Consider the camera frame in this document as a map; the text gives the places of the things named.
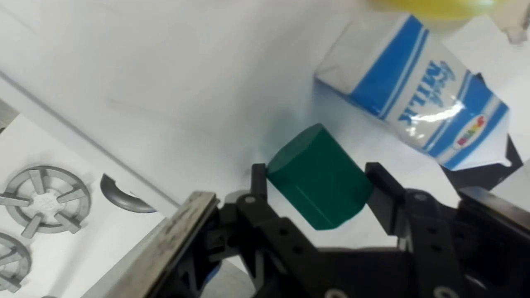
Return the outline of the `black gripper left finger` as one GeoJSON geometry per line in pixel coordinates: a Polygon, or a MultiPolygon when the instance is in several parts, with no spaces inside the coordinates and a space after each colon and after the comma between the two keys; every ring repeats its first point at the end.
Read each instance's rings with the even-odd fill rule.
{"type": "Polygon", "coordinates": [[[214,192],[194,192],[184,207],[162,220],[93,287],[93,298],[204,298],[238,257],[245,272],[230,265],[240,285],[248,278],[255,296],[308,290],[295,257],[313,252],[291,220],[267,200],[267,167],[252,166],[250,190],[219,205],[214,192]]]}

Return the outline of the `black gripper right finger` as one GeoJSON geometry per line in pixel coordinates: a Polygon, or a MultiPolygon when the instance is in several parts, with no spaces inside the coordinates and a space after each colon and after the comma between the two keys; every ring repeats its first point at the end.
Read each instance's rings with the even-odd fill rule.
{"type": "Polygon", "coordinates": [[[378,257],[368,288],[381,298],[530,298],[530,224],[522,207],[464,187],[449,207],[401,186],[379,162],[364,166],[368,200],[397,245],[378,257]]]}

